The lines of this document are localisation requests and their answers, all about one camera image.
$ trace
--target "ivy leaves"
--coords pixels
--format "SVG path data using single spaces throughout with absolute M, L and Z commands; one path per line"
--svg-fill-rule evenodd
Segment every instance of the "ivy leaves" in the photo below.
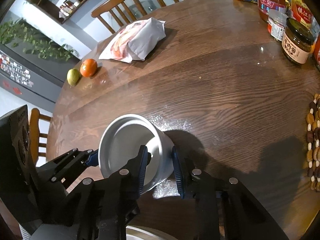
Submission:
M 67 49 L 67 45 L 63 44 L 58 47 L 53 40 L 46 41 L 41 38 L 37 38 L 38 30 L 31 28 L 20 20 L 13 22 L 8 21 L 0 25 L 0 43 L 8 44 L 15 40 L 16 38 L 22 40 L 23 42 L 28 42 L 32 45 L 31 49 L 23 48 L 23 53 L 31 51 L 31 54 L 38 54 L 38 58 L 47 59 L 63 59 L 68 61 L 72 57 L 73 49 Z M 19 46 L 19 42 L 15 41 L 12 47 L 15 48 Z

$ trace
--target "wooden table surface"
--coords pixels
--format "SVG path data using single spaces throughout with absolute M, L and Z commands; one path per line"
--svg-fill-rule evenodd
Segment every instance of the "wooden table surface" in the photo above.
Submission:
M 86 57 L 102 66 L 98 74 L 63 86 L 47 159 L 75 147 L 97 149 L 112 120 L 140 114 L 168 131 L 198 168 L 237 177 L 288 237 L 299 239 L 320 208 L 305 161 L 308 104 L 320 92 L 313 62 L 297 67 L 286 59 L 256 4 L 185 0 L 151 16 L 166 21 L 167 37 L 145 61 L 98 60 L 108 38 Z M 102 175 L 90 167 L 76 183 L 85 177 Z M 193 238 L 192 201 L 148 192 L 138 204 L 132 224 Z

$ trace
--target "pear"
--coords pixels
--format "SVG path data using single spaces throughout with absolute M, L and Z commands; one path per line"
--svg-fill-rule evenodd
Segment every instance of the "pear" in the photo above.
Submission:
M 76 85 L 76 83 L 78 82 L 80 78 L 80 72 L 79 70 L 72 68 L 68 71 L 67 74 L 67 80 L 70 86 L 74 86 Z

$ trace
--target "tangerine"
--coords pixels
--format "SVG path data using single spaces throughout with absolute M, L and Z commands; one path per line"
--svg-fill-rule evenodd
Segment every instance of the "tangerine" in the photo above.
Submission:
M 80 67 L 80 73 L 84 77 L 91 77 L 94 75 L 97 69 L 98 69 L 97 62 L 94 59 L 89 58 L 82 63 Z

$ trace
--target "white ceramic pot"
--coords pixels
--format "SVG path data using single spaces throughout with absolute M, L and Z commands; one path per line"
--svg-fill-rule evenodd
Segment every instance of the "white ceramic pot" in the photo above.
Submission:
M 115 119 L 105 130 L 99 145 L 99 167 L 104 178 L 126 165 L 146 145 L 151 161 L 146 169 L 143 193 L 168 178 L 173 172 L 173 142 L 151 122 L 137 114 Z

